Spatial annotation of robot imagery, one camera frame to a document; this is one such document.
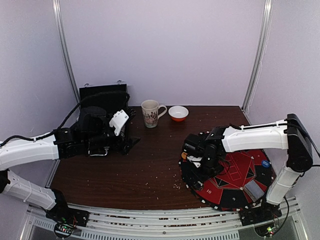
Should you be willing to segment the orange big blind button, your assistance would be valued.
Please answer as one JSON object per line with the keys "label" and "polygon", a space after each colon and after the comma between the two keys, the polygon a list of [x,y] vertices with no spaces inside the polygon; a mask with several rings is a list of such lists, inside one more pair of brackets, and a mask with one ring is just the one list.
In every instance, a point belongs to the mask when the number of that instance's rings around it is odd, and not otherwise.
{"label": "orange big blind button", "polygon": [[186,159],[187,159],[187,156],[188,156],[187,153],[185,153],[185,152],[182,152],[182,153],[181,153],[181,158],[182,158],[182,159],[186,160]]}

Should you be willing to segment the blue small blind button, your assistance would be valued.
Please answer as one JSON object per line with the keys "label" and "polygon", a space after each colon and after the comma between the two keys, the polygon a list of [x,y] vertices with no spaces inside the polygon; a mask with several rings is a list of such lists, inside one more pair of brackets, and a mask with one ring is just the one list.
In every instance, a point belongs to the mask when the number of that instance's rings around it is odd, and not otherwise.
{"label": "blue small blind button", "polygon": [[261,161],[261,165],[264,168],[269,168],[271,166],[271,163],[268,160],[264,159],[264,160]]}

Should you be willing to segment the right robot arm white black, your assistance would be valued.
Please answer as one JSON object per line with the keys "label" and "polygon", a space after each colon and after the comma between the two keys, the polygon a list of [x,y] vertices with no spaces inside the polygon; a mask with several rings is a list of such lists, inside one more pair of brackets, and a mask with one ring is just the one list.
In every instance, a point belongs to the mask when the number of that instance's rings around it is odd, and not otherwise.
{"label": "right robot arm white black", "polygon": [[204,204],[218,211],[257,208],[261,221],[276,212],[313,164],[313,142],[295,114],[190,134],[179,160],[182,180]]}

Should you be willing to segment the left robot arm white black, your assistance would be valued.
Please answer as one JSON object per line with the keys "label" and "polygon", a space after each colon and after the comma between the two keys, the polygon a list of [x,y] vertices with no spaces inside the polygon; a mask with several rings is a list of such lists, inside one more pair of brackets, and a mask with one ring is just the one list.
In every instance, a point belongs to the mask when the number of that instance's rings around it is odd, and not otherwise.
{"label": "left robot arm white black", "polygon": [[[85,102],[104,96],[121,96],[116,112],[108,113],[99,106],[81,107]],[[104,157],[109,151],[127,154],[139,142],[129,138],[123,128],[136,112],[127,105],[130,95],[125,91],[105,91],[85,97],[65,117],[79,109],[79,117],[71,127],[61,123],[56,129],[35,137],[13,135],[0,143],[0,192],[37,205],[56,223],[78,223],[63,193],[34,184],[10,170],[11,167],[44,160],[63,160],[78,155]]]}

